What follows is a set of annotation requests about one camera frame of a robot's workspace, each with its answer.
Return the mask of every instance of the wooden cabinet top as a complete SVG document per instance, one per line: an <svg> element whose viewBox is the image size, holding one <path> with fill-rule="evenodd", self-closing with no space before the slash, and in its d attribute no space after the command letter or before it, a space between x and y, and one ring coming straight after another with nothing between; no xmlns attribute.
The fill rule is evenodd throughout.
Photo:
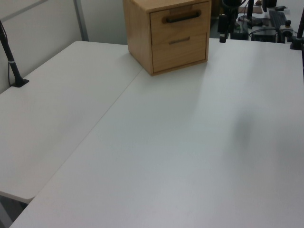
<svg viewBox="0 0 304 228"><path fill-rule="evenodd" d="M129 0L147 13L172 9L190 4L208 2L211 0Z"/></svg>

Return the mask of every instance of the drawer handle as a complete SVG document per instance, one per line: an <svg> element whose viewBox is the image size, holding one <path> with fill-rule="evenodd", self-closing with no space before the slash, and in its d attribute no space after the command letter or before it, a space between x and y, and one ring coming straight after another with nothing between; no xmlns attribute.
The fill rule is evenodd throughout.
<svg viewBox="0 0 304 228"><path fill-rule="evenodd" d="M199 12L196 12L195 14L189 15L189 16L185 16L185 17L181 17L181 18L174 18L174 19L170 19L167 18L166 21L167 23L174 23L174 22L178 22L178 21L182 21L182 20L188 20L188 19L192 19L192 18L198 18L200 16Z"/></svg>
<svg viewBox="0 0 304 228"><path fill-rule="evenodd" d="M179 40L174 40L174 41L170 41L169 44L176 44L176 43L180 43L180 42L183 42L183 41L188 41L190 40L190 37L187 37L185 39L179 39Z"/></svg>

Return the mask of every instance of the wooden drawer cabinet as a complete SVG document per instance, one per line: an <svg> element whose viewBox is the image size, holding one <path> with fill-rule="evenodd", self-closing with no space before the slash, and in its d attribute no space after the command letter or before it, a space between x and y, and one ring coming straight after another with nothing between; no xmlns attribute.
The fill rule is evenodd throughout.
<svg viewBox="0 0 304 228"><path fill-rule="evenodd" d="M123 0L128 48L157 75L208 60L211 0Z"/></svg>

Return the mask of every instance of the desk surface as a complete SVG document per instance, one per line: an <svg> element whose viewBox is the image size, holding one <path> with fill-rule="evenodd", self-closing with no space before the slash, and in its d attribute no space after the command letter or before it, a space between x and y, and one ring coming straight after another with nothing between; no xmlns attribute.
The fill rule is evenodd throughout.
<svg viewBox="0 0 304 228"><path fill-rule="evenodd" d="M2 93L0 195L29 203L141 69L126 46L76 42Z"/></svg>
<svg viewBox="0 0 304 228"><path fill-rule="evenodd" d="M12 228L302 227L301 52L218 41L142 71Z"/></svg>

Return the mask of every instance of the computer keyboard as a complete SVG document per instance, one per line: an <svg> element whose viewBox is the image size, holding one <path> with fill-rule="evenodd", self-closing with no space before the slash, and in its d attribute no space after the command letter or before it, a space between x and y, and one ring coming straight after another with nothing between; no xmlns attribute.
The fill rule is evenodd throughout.
<svg viewBox="0 0 304 228"><path fill-rule="evenodd" d="M285 14L283 12L270 10L269 16L270 16L271 24L273 27L275 27L276 30L279 30L280 26L285 25L285 22L287 21Z"/></svg>

